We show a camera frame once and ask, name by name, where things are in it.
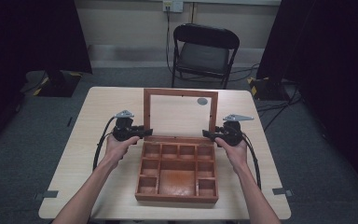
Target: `wooden tabletop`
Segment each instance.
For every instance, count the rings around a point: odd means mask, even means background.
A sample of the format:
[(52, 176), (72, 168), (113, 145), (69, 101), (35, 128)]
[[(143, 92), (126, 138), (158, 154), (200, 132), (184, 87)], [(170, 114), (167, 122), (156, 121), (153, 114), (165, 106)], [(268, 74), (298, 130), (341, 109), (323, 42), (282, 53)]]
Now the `wooden tabletop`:
[[(284, 194), (274, 195), (272, 189), (282, 187), (269, 150), (252, 95), (248, 91), (218, 91), (217, 126), (223, 117), (238, 114), (254, 117), (242, 121), (241, 130), (251, 139), (260, 167), (262, 191), (280, 219), (287, 219), (291, 211)], [(74, 196), (92, 172), (93, 158), (107, 121), (118, 112), (132, 112), (132, 125), (144, 123), (144, 89), (94, 87), (89, 90), (74, 129), (62, 154), (48, 190), (57, 190), (56, 198), (45, 198), (39, 210), (42, 218), (55, 218)], [(94, 205), (92, 218), (120, 220), (240, 220), (249, 219), (238, 177), (232, 170), (224, 149), (216, 147), (216, 169), (219, 200), (207, 203), (138, 202), (135, 199), (137, 175), (143, 140), (131, 146), (119, 166), (107, 179)], [(103, 157), (103, 144), (100, 159)], [(252, 156), (248, 164), (255, 176)]]

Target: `chair backrest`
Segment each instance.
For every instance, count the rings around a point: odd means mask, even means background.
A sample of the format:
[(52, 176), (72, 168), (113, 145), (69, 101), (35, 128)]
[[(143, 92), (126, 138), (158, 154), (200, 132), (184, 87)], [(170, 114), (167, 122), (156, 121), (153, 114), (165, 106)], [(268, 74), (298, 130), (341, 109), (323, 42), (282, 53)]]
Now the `chair backrest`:
[(179, 40), (220, 49), (237, 49), (240, 46), (240, 40), (231, 31), (195, 23), (186, 23), (176, 27), (173, 31), (173, 39), (175, 45)]

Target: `wall outlet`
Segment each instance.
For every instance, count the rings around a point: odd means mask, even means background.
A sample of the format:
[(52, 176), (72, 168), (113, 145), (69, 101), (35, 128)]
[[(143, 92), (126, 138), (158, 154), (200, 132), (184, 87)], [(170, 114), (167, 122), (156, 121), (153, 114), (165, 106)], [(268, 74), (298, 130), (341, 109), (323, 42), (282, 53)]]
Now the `wall outlet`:
[(172, 1), (162, 1), (162, 11), (173, 11), (173, 2)]
[(162, 11), (183, 12), (183, 1), (162, 1)]

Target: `cable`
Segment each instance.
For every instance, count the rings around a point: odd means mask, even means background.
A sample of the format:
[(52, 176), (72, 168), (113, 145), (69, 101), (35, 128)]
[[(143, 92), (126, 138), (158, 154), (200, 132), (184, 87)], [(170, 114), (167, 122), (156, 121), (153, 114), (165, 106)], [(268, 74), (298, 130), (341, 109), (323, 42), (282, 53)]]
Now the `cable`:
[(165, 56), (166, 56), (166, 62), (167, 67), (170, 70), (171, 74), (173, 74), (173, 71), (170, 68), (170, 63), (168, 56), (170, 54), (170, 11), (171, 9), (169, 7), (165, 7), (165, 10), (167, 11), (167, 39), (166, 39), (166, 46), (165, 46)]
[(282, 109), (272, 118), (272, 120), (269, 121), (269, 123), (266, 125), (266, 127), (264, 128), (264, 132), (266, 132), (267, 128), (269, 127), (269, 125), (271, 125), (271, 123), (283, 112), (283, 110), (287, 107), (289, 107), (289, 105), (292, 104), (292, 101), (294, 100), (295, 96), (296, 96), (296, 93), (297, 93), (297, 90), (298, 90), (298, 86), (296, 86), (296, 89), (295, 89), (295, 92), (293, 93), (293, 96), (292, 98), (290, 98), (289, 102), (287, 102), (286, 105), (284, 105), (282, 107)]
[[(240, 81), (240, 80), (246, 79), (247, 77), (249, 77), (249, 76), (253, 73), (253, 70), (255, 70), (255, 69), (258, 68), (258, 67), (255, 67), (256, 65), (259, 65), (259, 63), (255, 63), (254, 65), (252, 65), (251, 68), (247, 68), (247, 69), (242, 69), (242, 70), (239, 70), (239, 71), (231, 72), (230, 74), (250, 71), (250, 73), (247, 74), (246, 76), (240, 77), (240, 78), (237, 78), (237, 79), (231, 79), (231, 80), (229, 80), (228, 82)], [(219, 83), (220, 83), (220, 82), (221, 82), (220, 80), (216, 80), (216, 81), (195, 80), (195, 79), (204, 78), (204, 77), (179, 77), (179, 76), (175, 76), (175, 77), (178, 78), (178, 79), (184, 80), (184, 81), (193, 81), (193, 82), (202, 82), (202, 83), (214, 83), (214, 82), (219, 82)]]
[(258, 160), (257, 157), (255, 156), (255, 150), (252, 146), (252, 142), (249, 139), (249, 137), (245, 134), (242, 133), (243, 135), (245, 135), (245, 137), (242, 136), (243, 141), (245, 141), (246, 145), (248, 146), (249, 150), (251, 151), (252, 157), (254, 159), (254, 164), (255, 164), (255, 179), (257, 182), (257, 186), (261, 189), (261, 178), (260, 178), (260, 170), (258, 167)]
[(100, 138), (100, 142), (97, 145), (97, 150), (95, 150), (95, 156), (94, 156), (94, 163), (92, 164), (92, 170), (95, 170), (95, 168), (97, 167), (97, 163), (98, 163), (98, 158), (100, 157), (100, 152), (101, 152), (101, 147), (103, 146), (103, 141), (106, 138), (107, 135), (111, 134), (111, 133), (106, 133), (107, 129), (109, 128), (110, 123), (112, 122), (112, 120), (115, 119), (115, 116), (113, 116), (106, 124), (104, 130), (103, 130), (103, 135)]
[(192, 3), (193, 6), (191, 6), (191, 23), (194, 22), (194, 8), (196, 6), (196, 3)]
[[(225, 128), (229, 128), (231, 131), (235, 132), (236, 134), (240, 134), (240, 132), (238, 132), (237, 130), (235, 130), (233, 127), (230, 127), (228, 125), (224, 126)], [(255, 165), (255, 179), (256, 179), (256, 183), (257, 186), (261, 189), (261, 178), (260, 178), (260, 169), (258, 167), (258, 160), (257, 157), (255, 156), (255, 150), (253, 148), (251, 139), (246, 135), (246, 133), (241, 132), (241, 136), (242, 136), (242, 140), (246, 143), (246, 146), (248, 146), (249, 150), (251, 151), (252, 154), (252, 158), (254, 160), (254, 165)]]
[(42, 78), (40, 78), (40, 80), (37, 82), (36, 85), (34, 85), (32, 88), (30, 88), (30, 89), (28, 89), (28, 90), (26, 90), (26, 91), (22, 91), (21, 93), (26, 93), (26, 92), (31, 91), (31, 90), (33, 90), (34, 88), (38, 87), (38, 86), (42, 83), (43, 79), (45, 79), (45, 76), (46, 76), (46, 71), (43, 73)]
[[(292, 103), (290, 103), (289, 105), (295, 105), (296, 103), (298, 103), (300, 100), (302, 99), (302, 97), (298, 97), (298, 99), (296, 99), (295, 101), (293, 101)], [(287, 106), (288, 103), (283, 103), (283, 104), (279, 104), (279, 105), (261, 105), (257, 108), (257, 112), (267, 112), (267, 111), (270, 111), (270, 110), (275, 110), (275, 109), (280, 109), (284, 106)]]

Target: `wooden box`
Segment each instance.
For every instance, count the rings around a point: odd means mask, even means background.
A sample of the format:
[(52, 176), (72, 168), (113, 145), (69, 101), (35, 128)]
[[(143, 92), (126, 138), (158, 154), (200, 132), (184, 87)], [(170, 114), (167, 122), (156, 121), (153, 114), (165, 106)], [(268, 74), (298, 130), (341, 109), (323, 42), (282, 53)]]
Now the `wooden box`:
[(139, 201), (216, 203), (214, 132), (218, 92), (145, 89), (145, 137), (135, 197)]

